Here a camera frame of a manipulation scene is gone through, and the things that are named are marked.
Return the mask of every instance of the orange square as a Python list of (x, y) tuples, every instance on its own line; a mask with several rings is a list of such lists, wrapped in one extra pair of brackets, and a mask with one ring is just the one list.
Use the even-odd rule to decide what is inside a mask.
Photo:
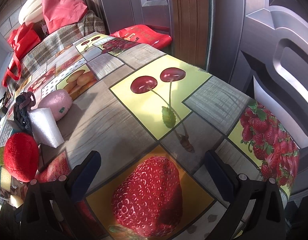
[(175, 160), (161, 146), (157, 146), (133, 166), (86, 198), (96, 217), (114, 239), (128, 240), (129, 238), (125, 235), (125, 233), (112, 233), (108, 230), (110, 225), (118, 224), (113, 216), (111, 206), (113, 192), (136, 169), (139, 164), (152, 156), (164, 156), (172, 161), (177, 167), (183, 195), (183, 216), (174, 231), (163, 237), (151, 237), (151, 240), (166, 240), (176, 234), (191, 221), (193, 221), (199, 214), (201, 214), (214, 200), (175, 162)]

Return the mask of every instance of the fruit-patterned tablecloth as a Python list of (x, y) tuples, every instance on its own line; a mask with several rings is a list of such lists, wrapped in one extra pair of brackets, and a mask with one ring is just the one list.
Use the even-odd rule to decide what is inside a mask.
[(98, 151), (102, 166), (77, 208), (100, 239), (204, 239), (229, 206), (203, 164), (211, 149), (238, 174), (276, 178), (287, 202), (299, 161), (288, 132), (264, 106), (198, 67), (93, 33), (51, 58), (14, 97), (32, 91), (38, 104), (56, 89), (73, 98), (57, 122), (65, 142), (41, 145), (36, 178), (69, 174)]

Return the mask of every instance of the black braided rope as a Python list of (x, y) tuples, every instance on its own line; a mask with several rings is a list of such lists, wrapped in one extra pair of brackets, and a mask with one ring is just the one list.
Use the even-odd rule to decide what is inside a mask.
[(33, 136), (32, 125), (31, 125), (31, 121), (28, 115), (28, 111), (31, 110), (31, 106), (28, 106), (29, 103), (24, 105), (26, 101), (29, 101), (30, 96), (32, 96), (34, 99), (34, 101), (30, 99), (30, 102), (33, 102), (35, 105), (35, 97), (33, 93), (27, 95), (26, 92), (23, 92), (15, 100), (13, 113), (14, 113), (14, 121), (16, 122), (18, 127), (23, 132)]

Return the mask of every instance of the brown wooden door frame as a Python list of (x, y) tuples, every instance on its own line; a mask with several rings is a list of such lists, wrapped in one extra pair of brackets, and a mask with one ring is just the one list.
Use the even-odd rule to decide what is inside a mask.
[(209, 0), (172, 0), (174, 56), (203, 69), (210, 35)]

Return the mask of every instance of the red plush toy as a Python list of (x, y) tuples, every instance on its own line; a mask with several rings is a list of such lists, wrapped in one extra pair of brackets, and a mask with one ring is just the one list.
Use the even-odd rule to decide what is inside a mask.
[(13, 134), (5, 144), (4, 164), (19, 181), (34, 179), (39, 164), (39, 147), (34, 138), (22, 132)]

